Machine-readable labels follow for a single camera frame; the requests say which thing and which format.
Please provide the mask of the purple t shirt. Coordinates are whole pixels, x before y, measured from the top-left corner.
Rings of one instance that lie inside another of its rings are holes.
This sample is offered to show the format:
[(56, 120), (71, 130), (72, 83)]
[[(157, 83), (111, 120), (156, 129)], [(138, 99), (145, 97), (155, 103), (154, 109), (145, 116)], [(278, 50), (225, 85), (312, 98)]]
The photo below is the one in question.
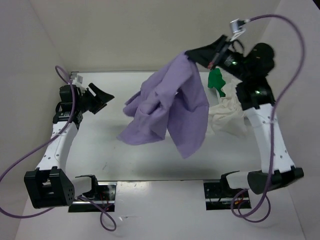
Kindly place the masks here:
[(209, 107), (196, 64), (181, 52), (125, 102), (123, 113), (132, 121), (117, 138), (137, 146), (169, 134), (181, 157), (188, 158), (205, 140)]

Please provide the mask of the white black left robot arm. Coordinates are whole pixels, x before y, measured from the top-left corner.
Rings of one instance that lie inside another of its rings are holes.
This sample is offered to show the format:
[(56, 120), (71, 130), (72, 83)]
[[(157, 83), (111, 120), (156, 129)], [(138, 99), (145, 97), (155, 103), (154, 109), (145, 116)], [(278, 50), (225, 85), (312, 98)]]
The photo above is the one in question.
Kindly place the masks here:
[(35, 170), (24, 175), (28, 195), (36, 209), (71, 206), (78, 196), (94, 200), (100, 194), (95, 175), (68, 177), (66, 163), (84, 113), (98, 113), (114, 96), (93, 83), (87, 88), (64, 85), (59, 89), (59, 96), (52, 120), (53, 141), (48, 144)]

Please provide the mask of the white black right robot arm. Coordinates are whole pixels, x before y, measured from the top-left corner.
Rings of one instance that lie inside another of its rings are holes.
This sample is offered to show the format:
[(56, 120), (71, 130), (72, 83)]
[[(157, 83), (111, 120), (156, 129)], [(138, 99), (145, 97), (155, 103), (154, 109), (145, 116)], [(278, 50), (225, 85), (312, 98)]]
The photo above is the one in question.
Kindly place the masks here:
[(287, 187), (304, 177), (301, 167), (296, 167), (285, 146), (276, 115), (276, 104), (267, 82), (267, 75), (274, 68), (275, 52), (263, 42), (257, 43), (248, 55), (237, 52), (234, 43), (222, 35), (215, 42), (186, 51), (195, 63), (212, 70), (220, 67), (238, 78), (236, 96), (246, 114), (257, 141), (261, 170), (233, 171), (220, 178), (219, 191), (225, 197), (237, 190), (250, 189), (256, 195)]

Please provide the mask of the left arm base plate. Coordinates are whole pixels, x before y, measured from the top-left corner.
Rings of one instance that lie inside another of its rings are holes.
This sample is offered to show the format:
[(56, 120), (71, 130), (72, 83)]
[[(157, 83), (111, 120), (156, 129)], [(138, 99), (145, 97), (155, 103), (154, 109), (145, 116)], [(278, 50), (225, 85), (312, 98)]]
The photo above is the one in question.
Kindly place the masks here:
[[(88, 199), (108, 213), (113, 213), (115, 211), (116, 189), (117, 182), (99, 181), (95, 195), (91, 198), (88, 197)], [(69, 213), (94, 213), (99, 211), (89, 201), (83, 200), (75, 200), (68, 208)]]

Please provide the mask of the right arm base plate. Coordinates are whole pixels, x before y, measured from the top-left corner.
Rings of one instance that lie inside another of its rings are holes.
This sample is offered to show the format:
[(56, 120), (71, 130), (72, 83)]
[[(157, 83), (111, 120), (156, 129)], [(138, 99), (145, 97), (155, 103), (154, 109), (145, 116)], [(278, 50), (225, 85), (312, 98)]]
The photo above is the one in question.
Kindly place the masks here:
[[(218, 180), (204, 181), (205, 206), (207, 211), (230, 210), (233, 197), (241, 191), (241, 189), (223, 190)], [(238, 196), (234, 202), (234, 208), (251, 209), (249, 193), (245, 192)]]

